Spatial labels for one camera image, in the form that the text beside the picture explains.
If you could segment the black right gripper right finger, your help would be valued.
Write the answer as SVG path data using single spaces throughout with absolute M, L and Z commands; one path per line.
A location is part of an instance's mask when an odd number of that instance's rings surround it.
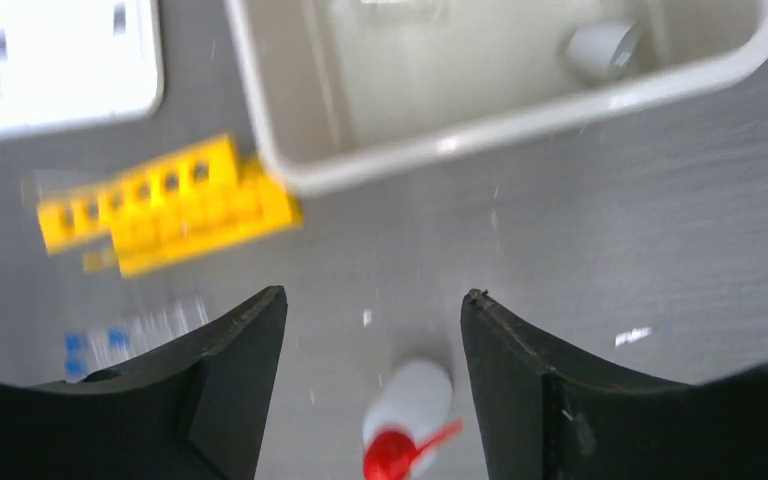
M 702 384 L 635 371 L 463 299 L 463 349 L 492 479 L 768 479 L 768 363 Z

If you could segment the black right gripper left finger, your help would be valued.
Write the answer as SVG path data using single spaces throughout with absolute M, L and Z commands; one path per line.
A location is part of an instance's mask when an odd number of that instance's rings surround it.
M 287 311 L 270 286 L 79 382 L 0 383 L 0 479 L 253 478 Z

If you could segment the small white cup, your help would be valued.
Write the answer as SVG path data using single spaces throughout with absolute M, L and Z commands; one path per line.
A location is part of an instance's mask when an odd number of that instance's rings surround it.
M 593 22 L 572 32 L 561 51 L 562 58 L 587 82 L 615 82 L 637 70 L 640 38 L 635 21 Z

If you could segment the white plastic bin lid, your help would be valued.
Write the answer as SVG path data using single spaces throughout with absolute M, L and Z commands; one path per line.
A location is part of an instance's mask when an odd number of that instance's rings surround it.
M 151 116 L 157 1 L 0 1 L 0 141 Z

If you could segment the blue capped tube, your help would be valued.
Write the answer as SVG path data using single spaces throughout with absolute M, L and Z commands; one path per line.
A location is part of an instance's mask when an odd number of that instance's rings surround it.
M 82 357 L 67 357 L 64 361 L 64 370 L 70 381 L 80 381 L 89 374 L 87 363 Z
M 114 327 L 107 331 L 108 348 L 111 351 L 129 353 L 130 332 L 124 327 Z
M 88 346 L 85 332 L 70 332 L 64 336 L 64 348 L 68 355 L 83 355 Z

